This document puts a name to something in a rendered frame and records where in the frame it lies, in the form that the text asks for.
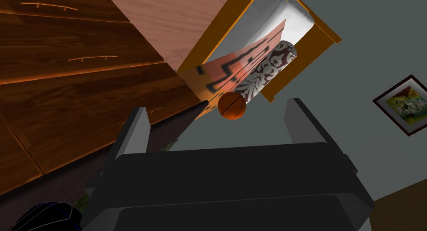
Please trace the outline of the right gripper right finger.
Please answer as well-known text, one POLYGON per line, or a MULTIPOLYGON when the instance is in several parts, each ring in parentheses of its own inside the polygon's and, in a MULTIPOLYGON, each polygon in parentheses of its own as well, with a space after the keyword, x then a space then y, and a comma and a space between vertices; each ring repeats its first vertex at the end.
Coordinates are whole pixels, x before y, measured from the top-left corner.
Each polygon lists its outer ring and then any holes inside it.
POLYGON ((326 143, 338 154, 343 154, 332 136, 321 125, 300 98, 289 98, 284 122, 292 143, 326 143))

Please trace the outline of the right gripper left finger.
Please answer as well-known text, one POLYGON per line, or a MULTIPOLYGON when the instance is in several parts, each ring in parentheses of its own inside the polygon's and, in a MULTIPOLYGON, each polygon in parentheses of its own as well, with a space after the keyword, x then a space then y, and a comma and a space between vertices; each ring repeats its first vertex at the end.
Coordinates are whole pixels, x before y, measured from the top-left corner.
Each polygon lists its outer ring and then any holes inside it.
POLYGON ((149 134, 150 123, 146 108, 136 107, 126 119, 106 162, 112 162, 125 154, 146 152, 149 134))

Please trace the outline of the orange basketball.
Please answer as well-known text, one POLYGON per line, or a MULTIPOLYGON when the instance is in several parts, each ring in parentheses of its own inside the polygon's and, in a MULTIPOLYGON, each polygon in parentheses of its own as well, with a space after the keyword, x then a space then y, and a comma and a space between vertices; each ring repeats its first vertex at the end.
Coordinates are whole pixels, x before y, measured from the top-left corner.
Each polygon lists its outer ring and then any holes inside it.
POLYGON ((240 93, 227 92, 218 100, 218 111, 226 119, 235 120, 243 116, 246 100, 240 93))

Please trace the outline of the brown wooden dresser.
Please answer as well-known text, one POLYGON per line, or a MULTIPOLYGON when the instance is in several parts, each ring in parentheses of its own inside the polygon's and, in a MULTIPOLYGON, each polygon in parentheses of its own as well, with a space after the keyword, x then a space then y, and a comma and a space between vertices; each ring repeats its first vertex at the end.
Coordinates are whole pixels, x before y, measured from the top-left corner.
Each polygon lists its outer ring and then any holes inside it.
POLYGON ((0 0, 0 195, 199 103, 174 70, 227 0, 0 0))

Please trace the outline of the orange-framed bed with bedding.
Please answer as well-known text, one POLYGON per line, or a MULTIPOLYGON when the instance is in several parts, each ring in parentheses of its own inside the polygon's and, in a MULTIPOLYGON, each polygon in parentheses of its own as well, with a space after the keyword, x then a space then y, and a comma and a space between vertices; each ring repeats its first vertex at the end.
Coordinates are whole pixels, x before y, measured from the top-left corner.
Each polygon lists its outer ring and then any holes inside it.
POLYGON ((326 49, 341 38, 302 0, 227 0, 178 68, 200 100, 205 115, 252 71, 269 102, 326 49))

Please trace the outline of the black ball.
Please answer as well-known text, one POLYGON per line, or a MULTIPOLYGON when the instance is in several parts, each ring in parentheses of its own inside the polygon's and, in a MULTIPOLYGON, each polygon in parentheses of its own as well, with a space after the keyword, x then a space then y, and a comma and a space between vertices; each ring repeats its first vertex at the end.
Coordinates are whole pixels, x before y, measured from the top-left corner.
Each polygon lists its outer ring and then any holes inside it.
POLYGON ((25 212, 8 231, 83 231, 82 216, 67 203, 41 203, 25 212))

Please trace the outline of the dark-framed wall picture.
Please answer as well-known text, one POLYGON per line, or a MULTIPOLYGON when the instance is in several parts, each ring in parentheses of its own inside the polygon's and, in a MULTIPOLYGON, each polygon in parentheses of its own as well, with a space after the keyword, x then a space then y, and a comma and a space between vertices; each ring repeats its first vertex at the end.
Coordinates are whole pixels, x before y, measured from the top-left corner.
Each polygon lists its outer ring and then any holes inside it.
POLYGON ((427 127, 427 87, 409 75, 373 100, 406 135, 427 127))

